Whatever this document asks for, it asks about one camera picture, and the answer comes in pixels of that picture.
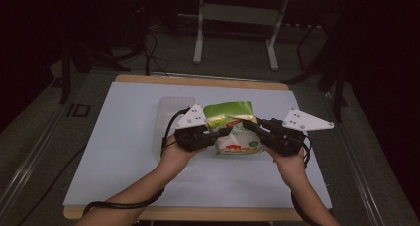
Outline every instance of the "white metal leg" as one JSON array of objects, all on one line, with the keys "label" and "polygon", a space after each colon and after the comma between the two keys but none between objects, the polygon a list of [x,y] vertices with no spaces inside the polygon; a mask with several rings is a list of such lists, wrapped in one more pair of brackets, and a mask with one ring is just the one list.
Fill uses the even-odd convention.
[{"label": "white metal leg", "polygon": [[278,12],[277,21],[275,22],[272,36],[270,39],[266,40],[266,49],[268,51],[269,64],[271,66],[271,70],[273,71],[278,70],[278,63],[277,63],[277,57],[275,56],[274,44],[275,44],[275,40],[277,39],[277,35],[281,27],[281,22],[283,21],[283,17],[287,8],[288,1],[289,0],[283,1],[281,10],[280,12]]},{"label": "white metal leg", "polygon": [[200,0],[200,7],[198,8],[198,33],[194,50],[194,64],[201,63],[201,54],[203,53],[203,8],[204,0]]}]

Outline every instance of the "dark background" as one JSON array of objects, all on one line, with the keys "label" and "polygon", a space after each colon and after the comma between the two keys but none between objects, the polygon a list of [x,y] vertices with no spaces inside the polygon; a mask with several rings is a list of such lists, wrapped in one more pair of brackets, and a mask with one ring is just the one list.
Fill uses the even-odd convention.
[{"label": "dark background", "polygon": [[[198,0],[148,1],[149,10],[174,28],[173,13],[195,13],[198,5]],[[301,10],[302,4],[309,8]],[[335,32],[348,50],[346,81],[420,217],[418,4],[352,0]],[[129,45],[134,39],[124,34],[136,5],[133,0],[0,0],[0,132],[53,82],[49,67],[61,59],[63,30],[75,31],[97,49]],[[293,1],[288,22],[308,23],[314,7],[311,0]]]}]

